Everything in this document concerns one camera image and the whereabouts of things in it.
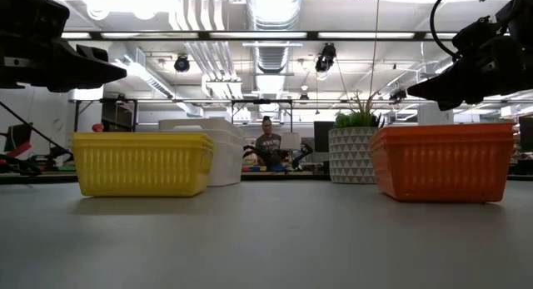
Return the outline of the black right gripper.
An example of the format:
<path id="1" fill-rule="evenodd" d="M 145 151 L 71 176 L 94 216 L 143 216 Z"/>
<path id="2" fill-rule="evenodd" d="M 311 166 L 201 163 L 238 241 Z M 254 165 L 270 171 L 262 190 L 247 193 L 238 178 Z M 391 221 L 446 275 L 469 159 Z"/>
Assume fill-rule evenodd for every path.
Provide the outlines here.
<path id="1" fill-rule="evenodd" d="M 523 47 L 512 37 L 494 37 L 473 54 L 457 60 L 436 77 L 410 86 L 407 93 L 436 102 L 442 111 L 463 102 L 476 105 L 485 97 L 526 89 Z"/>

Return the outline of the grey table mat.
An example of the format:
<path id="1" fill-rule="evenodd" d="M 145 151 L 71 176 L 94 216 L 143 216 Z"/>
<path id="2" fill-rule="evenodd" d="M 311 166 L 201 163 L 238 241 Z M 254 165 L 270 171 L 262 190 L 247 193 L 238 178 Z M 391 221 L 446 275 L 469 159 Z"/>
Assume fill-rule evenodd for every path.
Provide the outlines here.
<path id="1" fill-rule="evenodd" d="M 0 289 L 533 289 L 533 183 L 489 204 L 243 182 L 193 198 L 0 186 Z"/>

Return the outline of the black monitor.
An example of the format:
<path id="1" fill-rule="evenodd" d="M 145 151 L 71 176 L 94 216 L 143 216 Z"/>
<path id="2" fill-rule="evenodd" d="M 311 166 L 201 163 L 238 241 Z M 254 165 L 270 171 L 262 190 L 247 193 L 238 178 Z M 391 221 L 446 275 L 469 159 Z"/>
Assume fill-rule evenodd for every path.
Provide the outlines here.
<path id="1" fill-rule="evenodd" d="M 313 129 L 316 152 L 329 152 L 329 131 L 334 125 L 334 122 L 314 122 Z"/>
<path id="2" fill-rule="evenodd" d="M 533 117 L 520 117 L 520 146 L 523 152 L 533 152 Z"/>
<path id="3" fill-rule="evenodd" d="M 16 148 L 21 147 L 25 143 L 29 143 L 31 140 L 32 128 L 31 124 L 19 124 L 10 126 L 5 133 L 6 140 L 4 143 L 4 151 L 11 152 Z"/>

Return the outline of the person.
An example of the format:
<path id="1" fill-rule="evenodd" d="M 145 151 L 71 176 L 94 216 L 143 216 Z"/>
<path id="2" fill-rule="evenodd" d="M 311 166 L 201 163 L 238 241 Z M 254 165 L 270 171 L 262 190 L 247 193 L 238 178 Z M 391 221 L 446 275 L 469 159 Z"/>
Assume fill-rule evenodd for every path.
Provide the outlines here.
<path id="1" fill-rule="evenodd" d="M 281 136 L 272 131 L 272 121 L 268 116 L 262 119 L 262 131 L 263 134 L 256 139 L 255 148 L 266 157 L 257 156 L 257 162 L 265 166 L 268 171 L 280 171 L 282 169 Z"/>

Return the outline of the white patterned plant pot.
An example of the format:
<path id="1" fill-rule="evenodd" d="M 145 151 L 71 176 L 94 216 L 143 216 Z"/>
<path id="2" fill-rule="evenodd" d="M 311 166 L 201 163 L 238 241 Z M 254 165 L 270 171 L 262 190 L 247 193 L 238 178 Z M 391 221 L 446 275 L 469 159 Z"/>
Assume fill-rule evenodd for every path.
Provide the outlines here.
<path id="1" fill-rule="evenodd" d="M 332 128 L 329 139 L 329 175 L 334 183 L 375 184 L 370 140 L 377 127 Z"/>

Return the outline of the white lampshade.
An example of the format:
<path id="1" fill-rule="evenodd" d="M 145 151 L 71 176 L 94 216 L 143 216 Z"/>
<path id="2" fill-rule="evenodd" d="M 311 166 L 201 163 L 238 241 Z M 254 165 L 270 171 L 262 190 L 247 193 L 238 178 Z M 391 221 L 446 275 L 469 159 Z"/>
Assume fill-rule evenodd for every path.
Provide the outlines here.
<path id="1" fill-rule="evenodd" d="M 280 149 L 282 151 L 296 151 L 301 148 L 301 137 L 297 132 L 284 132 L 281 135 Z"/>

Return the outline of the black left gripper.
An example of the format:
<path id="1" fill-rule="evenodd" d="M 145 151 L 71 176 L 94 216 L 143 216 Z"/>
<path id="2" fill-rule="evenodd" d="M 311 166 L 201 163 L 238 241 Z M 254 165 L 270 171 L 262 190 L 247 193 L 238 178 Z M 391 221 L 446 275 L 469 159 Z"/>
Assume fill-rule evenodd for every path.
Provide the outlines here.
<path id="1" fill-rule="evenodd" d="M 26 83 L 50 92 L 68 92 L 96 89 L 127 76 L 124 68 L 108 61 L 106 50 L 84 45 L 73 48 L 61 36 L 62 31 L 29 37 L 0 31 L 0 87 L 22 88 Z"/>

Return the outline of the black aluminium table frame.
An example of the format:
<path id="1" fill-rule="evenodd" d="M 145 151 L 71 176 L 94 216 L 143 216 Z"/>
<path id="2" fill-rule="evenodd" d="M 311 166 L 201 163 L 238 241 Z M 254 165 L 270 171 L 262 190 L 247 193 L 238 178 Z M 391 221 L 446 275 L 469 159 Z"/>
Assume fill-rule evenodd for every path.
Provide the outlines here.
<path id="1" fill-rule="evenodd" d="M 313 175 L 307 172 L 244 172 L 242 181 L 329 181 L 327 175 Z M 0 185 L 14 184 L 46 184 L 78 182 L 76 173 L 49 172 L 35 177 L 19 176 L 16 174 L 0 174 Z"/>

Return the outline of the black overhead light beam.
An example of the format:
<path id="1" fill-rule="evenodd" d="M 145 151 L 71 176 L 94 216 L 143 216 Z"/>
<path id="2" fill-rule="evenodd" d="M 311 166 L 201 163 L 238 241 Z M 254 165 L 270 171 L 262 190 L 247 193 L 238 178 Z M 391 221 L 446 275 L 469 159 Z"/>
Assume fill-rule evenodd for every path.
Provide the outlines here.
<path id="1" fill-rule="evenodd" d="M 322 31 L 66 31 L 72 41 L 432 41 L 429 32 L 322 32 Z"/>

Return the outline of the orange plastic mesh basket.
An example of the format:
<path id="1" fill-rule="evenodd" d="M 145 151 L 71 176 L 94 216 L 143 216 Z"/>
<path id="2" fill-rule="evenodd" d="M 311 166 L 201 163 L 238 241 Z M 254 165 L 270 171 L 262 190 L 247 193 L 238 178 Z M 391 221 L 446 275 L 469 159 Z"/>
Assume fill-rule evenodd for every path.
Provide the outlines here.
<path id="1" fill-rule="evenodd" d="M 497 136 L 506 136 L 513 137 L 513 130 L 507 130 L 506 132 L 498 132 L 496 130 L 491 130 L 488 132 L 483 132 L 482 130 L 449 130 L 449 131 L 436 131 L 428 132 L 427 130 L 419 130 L 414 132 L 380 132 L 378 131 L 373 137 L 373 140 L 377 140 L 381 137 L 416 137 L 416 136 L 461 136 L 461 135 L 497 135 Z"/>
<path id="2" fill-rule="evenodd" d="M 378 188 L 398 202 L 499 202 L 513 137 L 371 139 Z"/>
<path id="3" fill-rule="evenodd" d="M 436 131 L 449 131 L 449 130 L 482 130 L 488 132 L 496 130 L 498 132 L 506 132 L 511 130 L 515 126 L 513 122 L 492 122 L 492 123 L 460 123 L 460 124 L 448 124 L 448 125 L 417 125 L 417 126 L 385 126 L 380 128 L 380 132 L 414 132 L 419 130 L 427 130 L 428 132 Z"/>

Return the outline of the silver ceiling air duct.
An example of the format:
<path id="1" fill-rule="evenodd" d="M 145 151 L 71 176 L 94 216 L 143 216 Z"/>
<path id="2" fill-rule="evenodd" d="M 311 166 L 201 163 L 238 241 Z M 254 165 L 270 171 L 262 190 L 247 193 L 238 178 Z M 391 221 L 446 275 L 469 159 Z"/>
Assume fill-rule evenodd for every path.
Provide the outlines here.
<path id="1" fill-rule="evenodd" d="M 302 0 L 247 0 L 248 28 L 252 31 L 292 31 L 298 27 Z M 255 85 L 260 93 L 283 90 L 291 49 L 254 47 Z"/>

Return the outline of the green artificial plant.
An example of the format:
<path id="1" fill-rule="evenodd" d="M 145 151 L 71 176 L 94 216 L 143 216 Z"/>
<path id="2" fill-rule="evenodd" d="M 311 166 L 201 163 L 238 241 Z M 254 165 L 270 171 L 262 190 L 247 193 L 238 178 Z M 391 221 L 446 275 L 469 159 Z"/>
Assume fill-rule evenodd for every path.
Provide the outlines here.
<path id="1" fill-rule="evenodd" d="M 353 98 L 355 106 L 350 106 L 351 112 L 349 114 L 340 113 L 336 116 L 334 128 L 384 127 L 385 121 L 381 114 L 376 115 L 372 110 L 373 99 L 380 94 L 380 91 L 374 91 L 369 94 L 368 98 L 361 99 L 360 94 L 357 93 Z"/>

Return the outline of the black shelf rack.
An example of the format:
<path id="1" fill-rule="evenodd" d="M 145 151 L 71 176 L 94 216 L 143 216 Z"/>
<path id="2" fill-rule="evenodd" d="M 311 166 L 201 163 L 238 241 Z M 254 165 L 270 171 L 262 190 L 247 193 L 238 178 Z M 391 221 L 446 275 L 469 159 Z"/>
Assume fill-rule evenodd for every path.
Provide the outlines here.
<path id="1" fill-rule="evenodd" d="M 100 122 L 110 132 L 135 132 L 137 130 L 139 101 L 129 98 L 101 98 L 97 100 L 70 100 L 75 104 L 73 131 L 79 130 L 79 119 L 92 105 L 102 106 Z"/>

